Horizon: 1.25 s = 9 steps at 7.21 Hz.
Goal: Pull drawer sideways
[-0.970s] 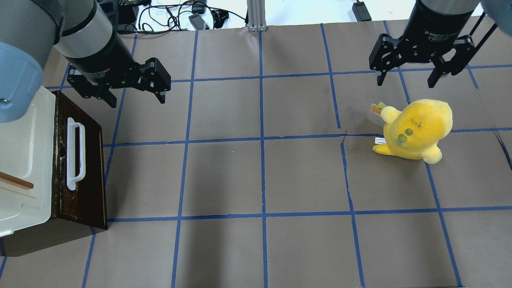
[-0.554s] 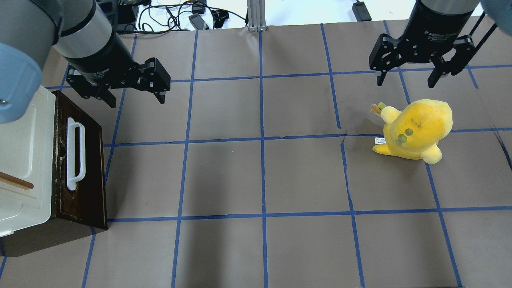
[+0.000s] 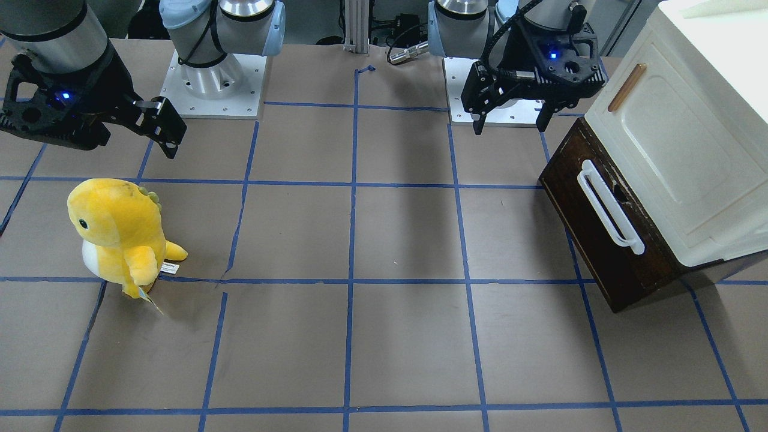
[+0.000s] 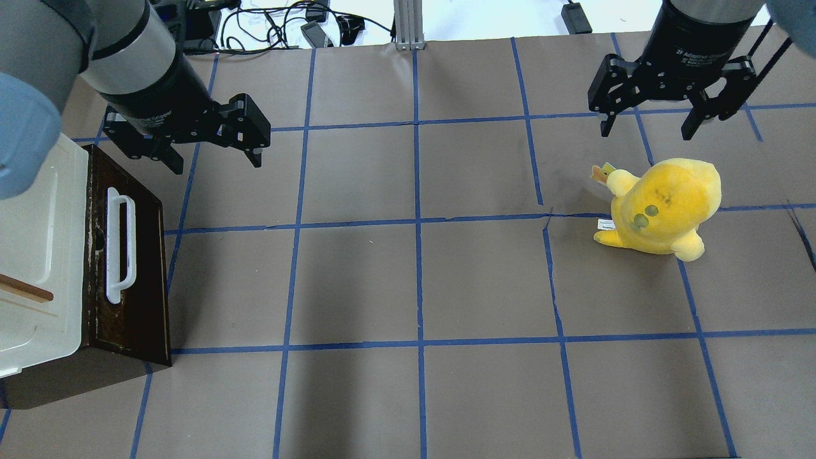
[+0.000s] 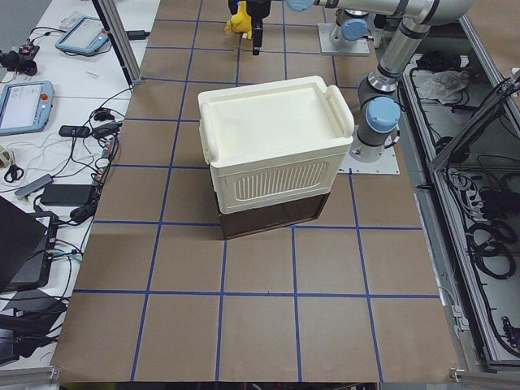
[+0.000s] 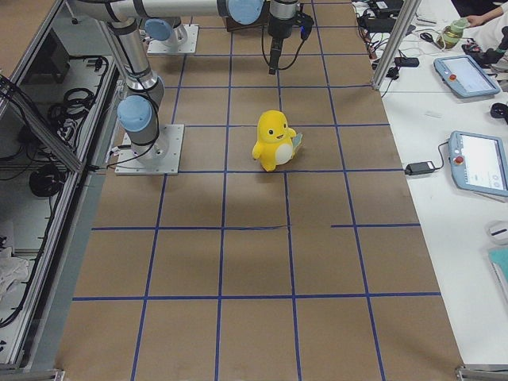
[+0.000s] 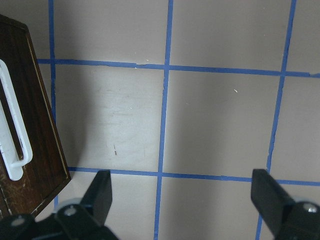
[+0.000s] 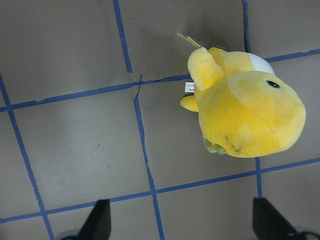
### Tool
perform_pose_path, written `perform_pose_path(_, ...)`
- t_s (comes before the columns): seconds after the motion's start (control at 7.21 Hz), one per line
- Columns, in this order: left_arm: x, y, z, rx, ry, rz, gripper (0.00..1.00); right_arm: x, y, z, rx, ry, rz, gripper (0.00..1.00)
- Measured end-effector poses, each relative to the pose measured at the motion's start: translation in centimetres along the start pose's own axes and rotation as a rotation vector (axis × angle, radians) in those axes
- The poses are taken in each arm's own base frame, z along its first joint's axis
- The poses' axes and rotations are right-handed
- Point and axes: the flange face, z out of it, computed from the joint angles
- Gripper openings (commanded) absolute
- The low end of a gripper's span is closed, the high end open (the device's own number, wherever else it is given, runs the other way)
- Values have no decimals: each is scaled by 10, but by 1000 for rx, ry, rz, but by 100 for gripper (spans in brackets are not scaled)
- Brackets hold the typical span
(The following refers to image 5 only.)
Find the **silver robot arm near drawer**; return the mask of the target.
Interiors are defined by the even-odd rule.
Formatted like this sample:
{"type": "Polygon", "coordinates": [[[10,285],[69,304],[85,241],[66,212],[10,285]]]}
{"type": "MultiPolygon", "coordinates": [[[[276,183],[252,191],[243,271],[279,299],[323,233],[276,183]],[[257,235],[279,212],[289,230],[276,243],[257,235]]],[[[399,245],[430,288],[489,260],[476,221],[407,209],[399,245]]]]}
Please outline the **silver robot arm near drawer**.
{"type": "Polygon", "coordinates": [[[367,75],[362,85],[378,95],[390,95],[397,89],[405,66],[410,61],[431,27],[458,20],[472,6],[472,1],[287,1],[293,11],[302,12],[312,6],[328,9],[362,11],[377,15],[401,17],[393,38],[379,60],[376,70],[367,75]]]}

